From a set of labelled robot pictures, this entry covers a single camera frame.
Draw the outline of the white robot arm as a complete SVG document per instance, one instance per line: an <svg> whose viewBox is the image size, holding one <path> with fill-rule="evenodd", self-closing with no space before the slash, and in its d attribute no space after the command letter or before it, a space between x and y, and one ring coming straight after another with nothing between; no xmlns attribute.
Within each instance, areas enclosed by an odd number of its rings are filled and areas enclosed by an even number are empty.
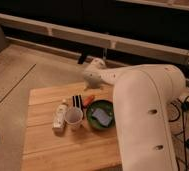
<svg viewBox="0 0 189 171"><path fill-rule="evenodd" d="M87 89L113 87L113 109L123 171L178 171L167 106L186 87L169 64L109 68L93 59L82 72Z"/></svg>

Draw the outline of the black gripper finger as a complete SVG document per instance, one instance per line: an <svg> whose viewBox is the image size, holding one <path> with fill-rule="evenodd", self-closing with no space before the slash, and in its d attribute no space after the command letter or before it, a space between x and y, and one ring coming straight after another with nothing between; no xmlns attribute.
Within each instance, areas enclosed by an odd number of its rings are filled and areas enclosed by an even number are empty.
<svg viewBox="0 0 189 171"><path fill-rule="evenodd" d="M76 107L76 96L72 96L73 107Z"/></svg>
<svg viewBox="0 0 189 171"><path fill-rule="evenodd" d="M78 107L83 108L81 95L77 95Z"/></svg>

